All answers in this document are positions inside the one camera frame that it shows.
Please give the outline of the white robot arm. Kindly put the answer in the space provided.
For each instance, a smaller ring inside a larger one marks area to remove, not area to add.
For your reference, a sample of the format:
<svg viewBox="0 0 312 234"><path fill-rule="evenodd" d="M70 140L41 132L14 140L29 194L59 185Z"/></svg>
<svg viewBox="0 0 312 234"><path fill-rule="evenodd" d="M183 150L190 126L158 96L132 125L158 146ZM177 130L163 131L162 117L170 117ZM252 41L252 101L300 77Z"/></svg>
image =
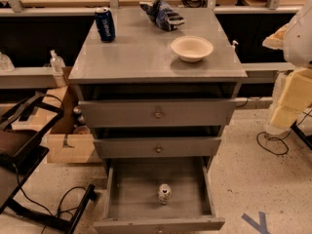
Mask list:
<svg viewBox="0 0 312 234"><path fill-rule="evenodd" d="M312 104L312 0L308 0L288 23L266 37L262 46L282 50L284 60L294 67L283 88L274 87L265 126L268 134L280 135Z"/></svg>

